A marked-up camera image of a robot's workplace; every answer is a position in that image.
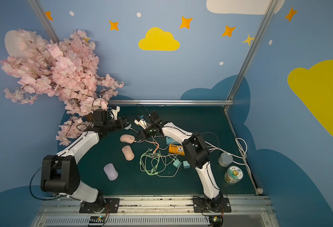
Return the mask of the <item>pink wireless mouse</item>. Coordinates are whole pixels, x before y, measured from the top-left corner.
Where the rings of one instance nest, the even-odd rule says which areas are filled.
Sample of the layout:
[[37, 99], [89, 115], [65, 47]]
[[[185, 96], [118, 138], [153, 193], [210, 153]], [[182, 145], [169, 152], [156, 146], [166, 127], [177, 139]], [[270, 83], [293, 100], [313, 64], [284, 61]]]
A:
[[127, 161], [131, 161], [134, 159], [135, 155], [129, 145], [124, 146], [122, 148], [122, 153], [124, 154], [124, 157]]
[[120, 137], [120, 142], [132, 144], [135, 142], [135, 137], [132, 135], [124, 134]]

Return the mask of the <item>teal charger with green cable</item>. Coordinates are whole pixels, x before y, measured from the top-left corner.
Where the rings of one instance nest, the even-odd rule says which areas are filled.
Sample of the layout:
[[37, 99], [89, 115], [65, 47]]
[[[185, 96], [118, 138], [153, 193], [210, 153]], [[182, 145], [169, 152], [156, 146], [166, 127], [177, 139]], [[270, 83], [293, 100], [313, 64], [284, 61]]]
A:
[[175, 168], [179, 169], [179, 168], [181, 167], [181, 165], [182, 165], [182, 163], [181, 163], [181, 161], [179, 161], [178, 159], [175, 159], [175, 160], [173, 161], [173, 166], [174, 166]]

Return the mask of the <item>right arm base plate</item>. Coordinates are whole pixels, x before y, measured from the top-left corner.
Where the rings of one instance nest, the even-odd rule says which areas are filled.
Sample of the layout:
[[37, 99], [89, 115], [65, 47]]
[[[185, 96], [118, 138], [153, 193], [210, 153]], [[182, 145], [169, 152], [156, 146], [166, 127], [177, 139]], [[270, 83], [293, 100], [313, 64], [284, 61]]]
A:
[[195, 213], [231, 213], [232, 211], [230, 201], [226, 197], [214, 203], [204, 197], [193, 196], [192, 201]]

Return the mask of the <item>teal power strip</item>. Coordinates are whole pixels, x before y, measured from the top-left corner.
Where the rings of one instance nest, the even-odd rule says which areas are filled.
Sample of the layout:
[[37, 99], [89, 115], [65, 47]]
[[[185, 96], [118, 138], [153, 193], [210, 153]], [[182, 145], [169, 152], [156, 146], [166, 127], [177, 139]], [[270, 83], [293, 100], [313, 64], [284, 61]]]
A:
[[174, 139], [172, 139], [171, 137], [166, 137], [166, 144], [174, 144], [174, 145], [178, 145], [179, 143], [177, 141], [175, 141]]

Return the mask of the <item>lilac wireless mouse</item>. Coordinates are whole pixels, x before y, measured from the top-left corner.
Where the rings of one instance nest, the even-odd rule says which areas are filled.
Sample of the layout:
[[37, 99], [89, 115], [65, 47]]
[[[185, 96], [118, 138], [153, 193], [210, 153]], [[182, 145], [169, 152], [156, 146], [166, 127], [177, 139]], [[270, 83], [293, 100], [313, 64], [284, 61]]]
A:
[[116, 180], [119, 176], [117, 170], [112, 163], [106, 164], [104, 166], [104, 172], [110, 181]]

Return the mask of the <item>pink cherry blossom tree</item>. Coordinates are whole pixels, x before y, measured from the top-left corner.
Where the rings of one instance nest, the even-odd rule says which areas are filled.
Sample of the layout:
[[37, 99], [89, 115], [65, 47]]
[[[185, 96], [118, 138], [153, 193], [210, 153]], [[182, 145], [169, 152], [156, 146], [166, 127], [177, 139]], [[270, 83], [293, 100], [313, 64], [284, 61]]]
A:
[[57, 43], [23, 29], [14, 36], [25, 55], [1, 62], [2, 70], [19, 83], [14, 91], [5, 89], [5, 96], [20, 104], [33, 104], [39, 95], [57, 97], [71, 117], [60, 126], [56, 139], [68, 146], [85, 130], [83, 117], [97, 109], [107, 110], [109, 100], [124, 83], [110, 75], [98, 75], [96, 44], [85, 31], [74, 31], [70, 38]]

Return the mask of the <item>aluminium frame rail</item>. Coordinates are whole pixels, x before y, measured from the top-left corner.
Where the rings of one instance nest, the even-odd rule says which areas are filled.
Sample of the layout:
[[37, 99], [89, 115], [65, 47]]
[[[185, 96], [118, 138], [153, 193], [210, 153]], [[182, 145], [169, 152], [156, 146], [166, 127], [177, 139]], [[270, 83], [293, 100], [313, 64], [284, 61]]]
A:
[[110, 100], [111, 105], [144, 106], [232, 106], [233, 100]]

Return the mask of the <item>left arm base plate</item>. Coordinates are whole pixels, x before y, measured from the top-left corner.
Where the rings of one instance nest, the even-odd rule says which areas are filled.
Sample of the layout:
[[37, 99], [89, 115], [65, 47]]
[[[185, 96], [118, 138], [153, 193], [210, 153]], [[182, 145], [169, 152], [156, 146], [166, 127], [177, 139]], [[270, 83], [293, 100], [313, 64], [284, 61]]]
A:
[[79, 213], [81, 214], [106, 214], [117, 213], [119, 208], [119, 198], [97, 199], [94, 203], [81, 202]]

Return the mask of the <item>pale green wireless mouse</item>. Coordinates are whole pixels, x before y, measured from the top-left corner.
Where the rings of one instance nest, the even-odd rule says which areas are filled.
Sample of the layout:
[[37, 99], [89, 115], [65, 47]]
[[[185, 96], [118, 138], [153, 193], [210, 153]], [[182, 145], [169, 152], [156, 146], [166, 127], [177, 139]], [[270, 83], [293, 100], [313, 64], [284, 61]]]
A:
[[131, 128], [132, 124], [129, 124], [127, 127], [125, 127], [125, 130], [129, 130]]

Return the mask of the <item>orange power strip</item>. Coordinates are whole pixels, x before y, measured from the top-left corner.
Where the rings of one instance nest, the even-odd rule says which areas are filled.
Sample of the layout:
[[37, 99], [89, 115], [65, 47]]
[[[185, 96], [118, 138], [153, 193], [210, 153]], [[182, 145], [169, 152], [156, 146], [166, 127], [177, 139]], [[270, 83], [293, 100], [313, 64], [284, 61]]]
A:
[[171, 154], [176, 154], [176, 155], [181, 155], [181, 156], [185, 155], [183, 146], [180, 146], [180, 145], [170, 144], [169, 148], [168, 148], [168, 152]]

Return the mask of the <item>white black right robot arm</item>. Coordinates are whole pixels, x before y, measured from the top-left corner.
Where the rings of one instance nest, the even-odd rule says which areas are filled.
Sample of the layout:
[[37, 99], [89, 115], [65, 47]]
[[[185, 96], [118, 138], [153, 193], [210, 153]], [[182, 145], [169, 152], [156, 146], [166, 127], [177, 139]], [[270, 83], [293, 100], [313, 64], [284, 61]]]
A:
[[220, 206], [224, 197], [213, 176], [210, 150], [203, 136], [200, 133], [187, 132], [172, 122], [161, 119], [155, 111], [147, 117], [150, 123], [145, 122], [141, 117], [134, 120], [136, 125], [142, 127], [136, 140], [143, 141], [159, 133], [181, 144], [188, 163], [197, 171], [200, 178], [206, 206], [211, 210]]

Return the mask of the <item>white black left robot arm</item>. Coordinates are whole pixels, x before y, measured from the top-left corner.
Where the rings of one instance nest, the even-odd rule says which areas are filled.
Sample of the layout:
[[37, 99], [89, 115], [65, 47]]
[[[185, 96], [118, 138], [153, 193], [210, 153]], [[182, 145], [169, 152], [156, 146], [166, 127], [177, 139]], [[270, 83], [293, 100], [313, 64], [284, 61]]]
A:
[[44, 157], [40, 183], [43, 192], [59, 193], [85, 203], [104, 203], [101, 191], [82, 182], [78, 163], [108, 132], [131, 125], [119, 112], [118, 106], [112, 106], [110, 111], [95, 110], [93, 123], [71, 145], [56, 155]]

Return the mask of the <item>silver tin can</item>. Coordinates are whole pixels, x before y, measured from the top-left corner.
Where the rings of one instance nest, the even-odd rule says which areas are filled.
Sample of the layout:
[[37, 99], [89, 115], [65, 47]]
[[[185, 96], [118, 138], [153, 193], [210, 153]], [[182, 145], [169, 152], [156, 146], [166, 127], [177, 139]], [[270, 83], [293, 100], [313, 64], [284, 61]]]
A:
[[228, 152], [221, 153], [218, 158], [218, 163], [222, 167], [228, 167], [233, 162], [233, 156]]

